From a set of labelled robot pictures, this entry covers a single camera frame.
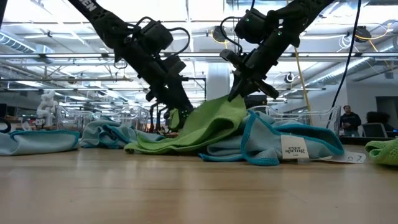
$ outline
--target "table surface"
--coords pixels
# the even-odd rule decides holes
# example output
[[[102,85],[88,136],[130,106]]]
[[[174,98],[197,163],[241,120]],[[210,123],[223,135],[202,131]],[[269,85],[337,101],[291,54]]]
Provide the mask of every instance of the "table surface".
[[[397,223],[397,172],[107,149],[0,157],[0,223]]]

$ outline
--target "white figure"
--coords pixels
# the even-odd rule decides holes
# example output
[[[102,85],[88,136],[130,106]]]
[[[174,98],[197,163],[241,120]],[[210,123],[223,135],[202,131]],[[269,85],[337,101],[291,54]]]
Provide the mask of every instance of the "white figure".
[[[54,90],[45,90],[42,95],[42,101],[40,102],[39,107],[37,107],[37,118],[36,121],[38,123],[42,123],[45,120],[46,126],[52,126],[52,120],[55,117],[53,114],[55,112],[55,106],[58,105],[58,102],[54,101],[55,91]]]

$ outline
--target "black chair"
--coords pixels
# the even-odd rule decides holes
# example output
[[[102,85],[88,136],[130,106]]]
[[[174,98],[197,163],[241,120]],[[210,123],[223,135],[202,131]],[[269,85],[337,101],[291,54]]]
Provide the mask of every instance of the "black chair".
[[[388,138],[386,129],[382,123],[362,124],[364,137],[368,138]]]

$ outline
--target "light blue cloth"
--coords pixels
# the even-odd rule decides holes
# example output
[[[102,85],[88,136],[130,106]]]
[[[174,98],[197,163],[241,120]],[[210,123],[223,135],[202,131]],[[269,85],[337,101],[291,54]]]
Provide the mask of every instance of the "light blue cloth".
[[[136,142],[138,134],[150,141],[164,138],[158,134],[145,133],[114,121],[100,119],[87,124],[80,139],[80,146],[122,149],[126,144]]]
[[[64,152],[79,148],[74,131],[14,131],[0,133],[0,156]]]
[[[281,135],[302,137],[311,159],[344,154],[343,145],[329,129],[316,128],[296,121],[276,122],[270,116],[250,111],[235,136],[210,144],[204,161],[234,162],[246,160],[258,166],[275,166],[282,159]]]

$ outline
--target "fabric label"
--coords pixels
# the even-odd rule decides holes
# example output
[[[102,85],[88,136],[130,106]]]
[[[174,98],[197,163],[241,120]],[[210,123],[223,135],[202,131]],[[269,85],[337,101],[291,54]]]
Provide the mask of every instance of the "fabric label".
[[[282,159],[309,159],[307,145],[304,138],[281,135]]]
[[[319,158],[317,160],[361,164],[365,162],[365,159],[366,155],[363,153],[345,151],[344,155],[334,155],[325,158]]]

